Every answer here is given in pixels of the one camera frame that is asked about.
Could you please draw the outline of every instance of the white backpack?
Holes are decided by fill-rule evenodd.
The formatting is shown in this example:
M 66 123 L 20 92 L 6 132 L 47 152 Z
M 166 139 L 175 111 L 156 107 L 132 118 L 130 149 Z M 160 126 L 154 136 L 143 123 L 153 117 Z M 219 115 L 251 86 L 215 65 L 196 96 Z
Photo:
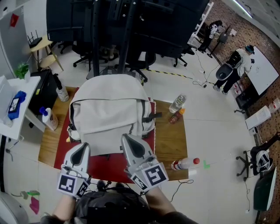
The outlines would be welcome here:
M 151 103 L 140 82 L 126 74 L 87 80 L 70 103 L 70 127 L 91 156 L 122 153 L 121 135 L 145 136 L 154 129 Z

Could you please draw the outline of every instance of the router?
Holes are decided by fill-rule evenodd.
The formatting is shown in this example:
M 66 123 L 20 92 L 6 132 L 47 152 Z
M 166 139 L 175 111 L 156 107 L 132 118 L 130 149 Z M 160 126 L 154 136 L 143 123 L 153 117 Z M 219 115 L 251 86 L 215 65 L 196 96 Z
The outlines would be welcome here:
M 27 35 L 27 37 L 29 39 L 29 42 L 30 42 L 29 43 L 30 48 L 36 47 L 40 43 L 40 41 L 42 40 L 42 37 L 38 37 L 37 30 L 35 30 L 35 31 L 36 31 L 36 35 L 37 35 L 36 39 L 34 39 L 32 32 L 31 32 L 31 39 Z

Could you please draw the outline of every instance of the green plant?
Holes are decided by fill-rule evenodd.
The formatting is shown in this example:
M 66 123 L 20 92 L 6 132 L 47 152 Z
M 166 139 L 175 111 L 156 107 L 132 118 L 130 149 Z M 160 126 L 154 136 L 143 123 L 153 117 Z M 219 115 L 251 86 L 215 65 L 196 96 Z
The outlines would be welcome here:
M 20 64 L 17 69 L 14 71 L 14 73 L 16 74 L 16 76 L 19 79 L 24 79 L 25 78 L 25 74 L 28 72 L 28 64 L 26 63 L 22 63 Z

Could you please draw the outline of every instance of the blue object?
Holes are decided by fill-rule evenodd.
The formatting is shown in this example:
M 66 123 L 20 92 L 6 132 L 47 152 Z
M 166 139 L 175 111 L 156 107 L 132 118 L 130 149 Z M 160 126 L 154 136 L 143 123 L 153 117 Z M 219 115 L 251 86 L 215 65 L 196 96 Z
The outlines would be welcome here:
M 48 112 L 46 111 L 46 109 L 45 109 L 44 107 L 41 107 L 41 108 L 39 109 L 39 112 L 40 112 L 41 114 L 43 114 L 44 116 L 47 116 L 47 115 L 48 115 Z
M 18 118 L 20 106 L 21 106 L 21 103 L 25 100 L 25 97 L 26 97 L 26 93 L 23 92 L 23 91 L 19 91 L 19 92 L 17 92 L 17 94 L 15 95 L 14 99 L 15 99 L 15 98 L 18 98 L 18 104 L 19 104 L 19 105 L 18 105 L 17 109 L 16 109 L 14 112 L 8 113 L 8 117 L 9 117 L 11 120 Z

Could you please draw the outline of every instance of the orange bottle cap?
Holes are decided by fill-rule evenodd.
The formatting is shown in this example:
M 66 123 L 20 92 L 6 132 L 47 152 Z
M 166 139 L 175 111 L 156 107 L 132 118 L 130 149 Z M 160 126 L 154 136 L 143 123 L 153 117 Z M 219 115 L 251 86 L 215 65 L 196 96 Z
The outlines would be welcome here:
M 179 110 L 179 113 L 180 113 L 180 114 L 184 114 L 184 113 L 185 113 L 185 110 L 186 110 L 186 109 L 183 108 L 183 109 Z

